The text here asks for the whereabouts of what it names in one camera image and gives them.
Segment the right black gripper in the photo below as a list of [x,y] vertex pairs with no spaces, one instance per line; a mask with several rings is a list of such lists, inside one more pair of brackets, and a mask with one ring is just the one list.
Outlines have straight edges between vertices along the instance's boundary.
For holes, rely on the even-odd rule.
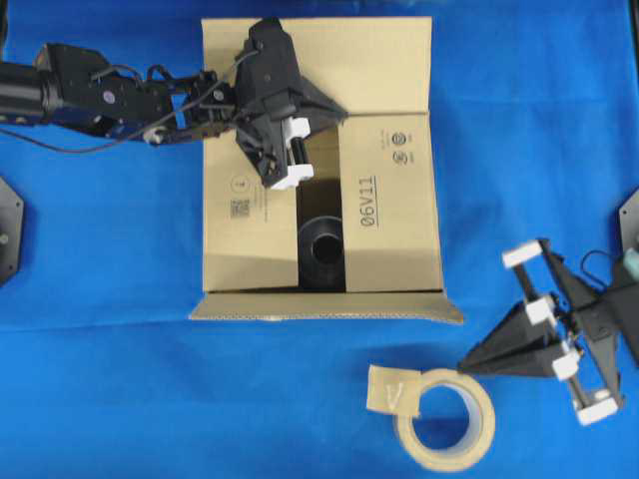
[[[542,258],[567,300],[535,290],[526,264]],[[502,255],[524,298],[459,362],[475,375],[553,377],[567,384],[577,420],[590,425],[618,412],[625,398],[616,366],[617,339],[638,356],[638,249],[616,259],[612,283],[599,289],[573,273],[546,239]]]

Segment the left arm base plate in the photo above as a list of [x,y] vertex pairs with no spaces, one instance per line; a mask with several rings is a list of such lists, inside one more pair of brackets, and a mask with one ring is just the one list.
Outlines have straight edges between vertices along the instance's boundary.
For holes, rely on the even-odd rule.
[[1,285],[4,285],[20,268],[25,203],[4,179],[0,180],[0,185],[0,274]]

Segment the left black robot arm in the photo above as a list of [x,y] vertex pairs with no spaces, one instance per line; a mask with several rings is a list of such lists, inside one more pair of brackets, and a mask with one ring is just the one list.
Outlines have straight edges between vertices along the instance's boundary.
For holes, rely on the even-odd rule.
[[1,132],[55,125],[100,138],[101,150],[124,142],[166,146],[232,132],[267,189],[285,190],[314,170],[307,138],[348,116],[306,78],[294,41],[277,18],[248,31],[224,74],[176,78],[162,65],[145,76],[101,53],[48,43],[31,65],[1,65]]

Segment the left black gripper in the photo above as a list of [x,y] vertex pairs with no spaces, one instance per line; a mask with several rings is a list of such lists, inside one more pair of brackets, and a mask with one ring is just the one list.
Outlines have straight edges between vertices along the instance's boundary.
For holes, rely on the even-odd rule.
[[236,142],[267,189],[295,189],[314,176],[305,147],[310,119],[348,117],[301,75],[293,39],[276,18],[250,28],[235,95]]

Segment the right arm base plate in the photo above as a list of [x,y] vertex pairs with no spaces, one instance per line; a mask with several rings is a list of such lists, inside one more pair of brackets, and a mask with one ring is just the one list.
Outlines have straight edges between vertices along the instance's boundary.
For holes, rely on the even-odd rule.
[[619,231],[622,251],[638,249],[638,198],[635,190],[618,209]]

